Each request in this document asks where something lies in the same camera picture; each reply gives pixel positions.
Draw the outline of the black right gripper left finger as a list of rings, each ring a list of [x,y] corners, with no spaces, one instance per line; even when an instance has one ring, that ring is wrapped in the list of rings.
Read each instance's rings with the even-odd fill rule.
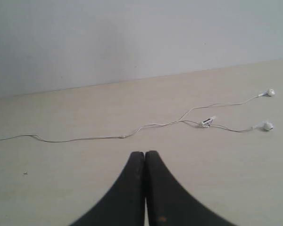
[[[117,180],[73,226],[142,226],[145,219],[144,153],[132,152]]]

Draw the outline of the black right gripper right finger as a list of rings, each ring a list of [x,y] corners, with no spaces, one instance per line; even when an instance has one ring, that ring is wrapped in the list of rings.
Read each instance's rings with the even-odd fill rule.
[[[150,226],[225,226],[226,220],[192,197],[157,151],[145,155],[146,202]]]

